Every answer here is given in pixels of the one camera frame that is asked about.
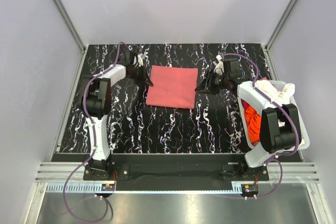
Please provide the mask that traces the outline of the salmon pink t shirt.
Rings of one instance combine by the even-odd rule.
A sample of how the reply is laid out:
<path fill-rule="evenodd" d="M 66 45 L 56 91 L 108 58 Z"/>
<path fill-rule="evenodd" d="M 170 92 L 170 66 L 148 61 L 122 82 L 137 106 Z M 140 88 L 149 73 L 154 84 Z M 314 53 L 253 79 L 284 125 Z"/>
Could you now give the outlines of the salmon pink t shirt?
<path fill-rule="evenodd" d="M 198 69 L 152 66 L 146 104 L 175 109 L 193 109 Z"/>

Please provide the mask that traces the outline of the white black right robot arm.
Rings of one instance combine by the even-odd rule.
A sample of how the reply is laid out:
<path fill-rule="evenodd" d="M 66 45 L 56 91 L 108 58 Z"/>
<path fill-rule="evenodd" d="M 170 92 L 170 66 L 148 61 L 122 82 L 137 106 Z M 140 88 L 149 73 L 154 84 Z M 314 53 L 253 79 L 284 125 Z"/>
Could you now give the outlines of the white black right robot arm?
<path fill-rule="evenodd" d="M 302 142 L 300 115 L 293 103 L 296 87 L 293 83 L 246 78 L 240 68 L 240 54 L 230 54 L 231 59 L 217 55 L 216 66 L 208 70 L 196 92 L 219 94 L 231 91 L 238 99 L 244 130 L 251 133 L 251 118 L 243 104 L 247 103 L 260 117 L 258 142 L 247 152 L 238 167 L 239 176 L 250 180 L 257 168 L 266 166 L 272 158 L 295 154 Z"/>

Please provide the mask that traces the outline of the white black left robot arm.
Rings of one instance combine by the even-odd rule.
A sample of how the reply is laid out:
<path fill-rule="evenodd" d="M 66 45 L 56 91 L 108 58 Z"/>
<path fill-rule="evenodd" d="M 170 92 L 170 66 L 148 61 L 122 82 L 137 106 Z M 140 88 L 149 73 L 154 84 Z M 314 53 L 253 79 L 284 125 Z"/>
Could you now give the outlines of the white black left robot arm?
<path fill-rule="evenodd" d="M 85 176 L 107 180 L 113 175 L 112 154 L 107 140 L 107 117 L 112 106 L 112 87 L 130 78 L 137 85 L 153 86 L 146 71 L 145 56 L 133 51 L 117 54 L 106 70 L 85 78 L 81 87 L 80 106 L 90 136 L 90 154 L 85 164 Z"/>

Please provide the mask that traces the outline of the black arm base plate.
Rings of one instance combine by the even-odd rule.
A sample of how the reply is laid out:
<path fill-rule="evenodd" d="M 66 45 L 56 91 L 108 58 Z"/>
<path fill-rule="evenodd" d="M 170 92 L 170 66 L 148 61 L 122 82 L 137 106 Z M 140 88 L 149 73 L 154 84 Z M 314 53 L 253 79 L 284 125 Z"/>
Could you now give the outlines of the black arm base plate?
<path fill-rule="evenodd" d="M 107 170 L 85 166 L 84 180 L 116 182 L 117 191 L 224 191 L 232 182 L 267 182 L 265 167 L 243 154 L 113 154 Z"/>

